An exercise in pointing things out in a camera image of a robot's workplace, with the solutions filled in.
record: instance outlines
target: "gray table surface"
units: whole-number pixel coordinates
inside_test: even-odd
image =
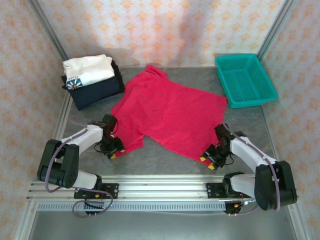
[[[127,83],[144,68],[120,69],[123,82]],[[171,81],[205,90],[220,96],[225,96],[220,84],[216,68],[163,68]],[[102,120],[105,114],[110,114],[112,107],[123,97],[123,94],[101,100],[82,111],[78,111],[72,103],[69,118],[77,117],[87,120]],[[273,157],[268,129],[260,106],[231,109],[227,106],[224,122],[233,131],[244,132],[251,142]],[[81,126],[69,121],[66,124],[63,137],[68,137],[79,130]],[[166,174],[217,174],[224,175],[233,172],[251,174],[251,169],[238,157],[234,157],[232,165],[217,170],[210,170],[204,164],[173,153],[149,137],[143,139],[144,147],[115,159],[108,159],[102,153],[95,152],[93,146],[84,151],[79,158],[79,169],[99,175],[166,175]]]

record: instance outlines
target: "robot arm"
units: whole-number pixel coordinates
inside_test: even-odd
[[[223,187],[228,193],[243,193],[255,198],[263,210],[278,208],[277,187],[280,205],[297,202],[297,192],[290,165],[286,161],[277,161],[266,155],[252,144],[242,132],[231,132],[227,125],[218,125],[215,129],[217,146],[210,145],[201,159],[210,159],[213,169],[222,168],[229,155],[240,157],[255,173],[255,178],[236,172],[224,176]]]
[[[86,128],[70,137],[49,140],[43,151],[37,179],[45,181],[50,162],[56,154],[49,173],[49,183],[67,189],[73,187],[100,190],[100,176],[79,170],[79,155],[93,144],[100,145],[100,152],[109,159],[114,158],[117,151],[124,151],[121,140],[112,137],[116,124],[117,119],[106,114],[102,121],[91,121]]]

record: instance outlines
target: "metal frame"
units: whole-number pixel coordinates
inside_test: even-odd
[[[52,26],[44,14],[37,0],[27,0],[36,17],[40,21],[44,31],[52,41],[62,60],[67,60],[68,56],[60,44]],[[265,41],[263,42],[257,56],[261,60],[266,55],[268,49],[276,39],[281,27],[288,18],[297,0],[286,0],[273,26],[271,27]],[[64,97],[60,116],[54,131],[53,137],[61,139],[66,127],[72,99],[68,93]],[[274,155],[278,154],[273,146]],[[216,175],[112,175],[102,176],[103,182],[117,182],[121,184],[119,198],[117,201],[207,201],[205,184],[208,182],[221,182],[222,176]],[[29,238],[36,210],[40,201],[74,201],[73,190],[61,189],[55,193],[46,193],[43,182],[32,182],[27,202],[21,215],[14,239],[25,240]],[[232,201],[234,199],[219,199],[218,201]],[[288,206],[292,224],[298,240],[311,240],[310,230],[307,226],[306,216],[302,203]]]

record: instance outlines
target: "floral wallpaper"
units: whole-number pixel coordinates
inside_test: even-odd
[[[206,67],[257,54],[285,0],[39,0],[69,58]]]
[[[314,239],[320,234],[320,4],[298,0],[263,64],[278,100],[263,106],[281,160],[290,163]]]
[[[0,40],[0,239],[10,240],[58,120],[63,67],[26,0],[1,1]]]

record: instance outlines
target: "red cloth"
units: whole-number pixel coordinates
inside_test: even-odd
[[[165,72],[148,65],[125,85],[123,99],[112,109],[118,119],[115,136],[122,140],[125,153],[142,147],[143,137],[149,136],[200,162],[209,145],[218,142],[214,128],[222,123],[226,104],[225,97],[172,82]]]

